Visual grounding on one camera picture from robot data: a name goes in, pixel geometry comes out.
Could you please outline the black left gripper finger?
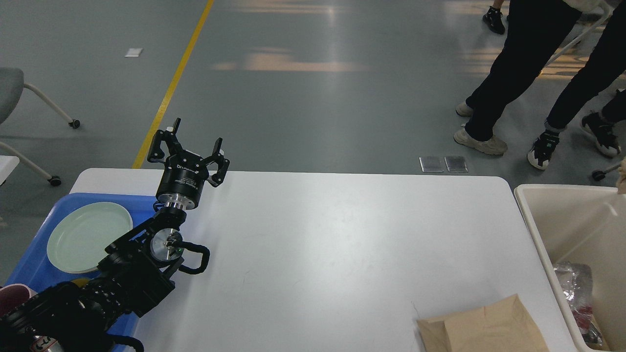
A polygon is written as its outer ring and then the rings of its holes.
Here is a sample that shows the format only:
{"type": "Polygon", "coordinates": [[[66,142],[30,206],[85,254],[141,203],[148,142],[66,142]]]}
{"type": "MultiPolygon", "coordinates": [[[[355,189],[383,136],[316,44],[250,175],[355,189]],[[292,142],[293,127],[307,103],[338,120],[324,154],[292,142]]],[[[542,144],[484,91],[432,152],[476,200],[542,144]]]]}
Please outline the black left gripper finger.
{"type": "Polygon", "coordinates": [[[180,123],[181,118],[175,118],[171,127],[155,132],[148,148],[148,163],[161,163],[164,169],[168,169],[171,166],[168,159],[174,156],[174,165],[188,166],[188,156],[176,136],[180,123]]]}
{"type": "Polygon", "coordinates": [[[224,182],[228,167],[230,165],[230,160],[225,157],[222,151],[222,142],[223,138],[217,138],[215,145],[213,146],[212,154],[208,157],[203,158],[203,167],[207,169],[209,165],[217,165],[217,169],[213,174],[208,172],[208,176],[206,176],[205,180],[210,183],[214,188],[219,187],[224,182]]]}

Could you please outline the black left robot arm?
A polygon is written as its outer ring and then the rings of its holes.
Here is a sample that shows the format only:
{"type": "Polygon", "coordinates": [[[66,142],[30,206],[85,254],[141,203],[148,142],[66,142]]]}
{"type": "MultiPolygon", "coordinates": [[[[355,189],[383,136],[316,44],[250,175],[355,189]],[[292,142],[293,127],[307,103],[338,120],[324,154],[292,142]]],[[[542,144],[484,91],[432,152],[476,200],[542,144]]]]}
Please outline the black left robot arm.
{"type": "Polygon", "coordinates": [[[141,317],[175,289],[176,272],[203,273],[210,250],[183,240],[180,226],[196,209],[206,182],[225,179],[230,161],[218,138],[210,156],[185,150],[176,136],[180,119],[154,134],[147,161],[162,163],[155,214],[105,247],[100,274],[80,286],[65,281],[51,286],[1,317],[3,352],[110,352],[116,345],[136,352],[143,343],[108,330],[124,314],[141,317]]]}

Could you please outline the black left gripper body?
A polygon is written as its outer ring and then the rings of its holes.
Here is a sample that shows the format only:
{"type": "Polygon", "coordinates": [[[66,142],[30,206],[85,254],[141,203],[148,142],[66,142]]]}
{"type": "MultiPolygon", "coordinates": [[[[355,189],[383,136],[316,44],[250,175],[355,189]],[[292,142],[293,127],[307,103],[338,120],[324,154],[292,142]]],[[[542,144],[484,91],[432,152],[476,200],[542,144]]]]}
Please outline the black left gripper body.
{"type": "Polygon", "coordinates": [[[164,173],[159,182],[156,198],[165,203],[175,198],[185,198],[185,209],[197,208],[205,181],[209,176],[206,165],[201,166],[199,155],[171,155],[165,160],[164,173]]]}

